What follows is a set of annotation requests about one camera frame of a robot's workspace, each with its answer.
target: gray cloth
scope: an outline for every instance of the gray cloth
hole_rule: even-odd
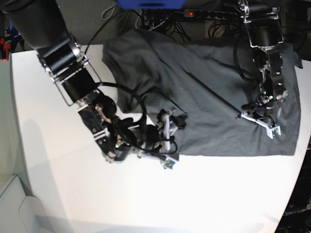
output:
[[[245,119],[235,119],[241,106],[255,100],[256,84],[245,82],[236,71],[232,40],[211,38],[179,45],[159,33],[131,31],[104,45],[103,62],[116,82],[145,92],[148,113],[174,107],[188,113],[188,125],[176,134],[179,151],[185,155],[265,156],[294,155],[300,125],[300,102],[293,49],[284,45],[282,72],[289,96],[278,121],[282,136],[274,140],[266,130]],[[241,43],[238,58],[246,76],[259,75],[252,62],[249,43]],[[131,96],[119,91],[122,111],[140,112]]]

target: table surface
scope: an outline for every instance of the table surface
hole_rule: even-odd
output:
[[[106,82],[102,46],[88,57]],[[311,62],[296,69],[301,126],[294,156],[181,156],[173,170],[129,156],[109,164],[34,51],[13,54],[18,121],[33,193],[55,232],[274,233],[311,135]],[[105,88],[116,100],[117,92]]]

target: white table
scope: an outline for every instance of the white table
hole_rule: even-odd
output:
[[[102,46],[88,57],[105,81]],[[33,193],[55,232],[273,233],[311,134],[311,63],[296,69],[301,126],[295,156],[181,156],[172,171],[128,157],[108,164],[75,107],[67,107],[34,51],[13,54],[18,120]],[[116,90],[105,93],[116,99]]]

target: blue object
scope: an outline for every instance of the blue object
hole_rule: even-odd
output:
[[[123,9],[180,9],[185,0],[118,0]]]

